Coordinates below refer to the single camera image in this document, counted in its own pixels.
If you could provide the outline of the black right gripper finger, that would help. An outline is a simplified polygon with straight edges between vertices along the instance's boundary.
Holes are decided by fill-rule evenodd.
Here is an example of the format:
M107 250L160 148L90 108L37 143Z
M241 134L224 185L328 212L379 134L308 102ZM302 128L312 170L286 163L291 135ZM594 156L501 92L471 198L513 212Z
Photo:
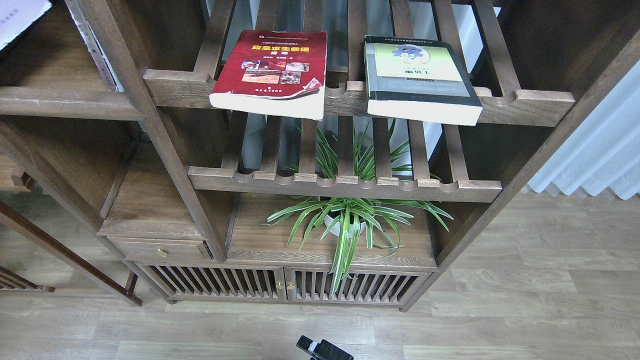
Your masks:
M326 339L317 342L305 335L301 335L297 340L296 346L305 351L311 360L354 360L354 356Z

